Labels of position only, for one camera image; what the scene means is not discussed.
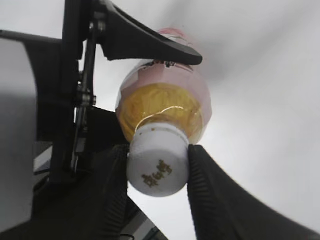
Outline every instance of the white bottle cap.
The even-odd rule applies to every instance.
[[[128,155],[129,182],[149,196],[178,192],[189,177],[188,145],[186,135],[171,124],[149,123],[138,128]]]

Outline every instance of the white ceiling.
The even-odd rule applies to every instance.
[[[213,107],[200,143],[258,199],[320,232],[320,1],[114,2],[155,30],[172,26],[194,39]],[[60,38],[63,4],[1,1],[0,29]],[[108,62],[98,50],[98,107],[114,110],[135,62]],[[195,239],[186,194],[152,198],[129,188],[170,240]]]

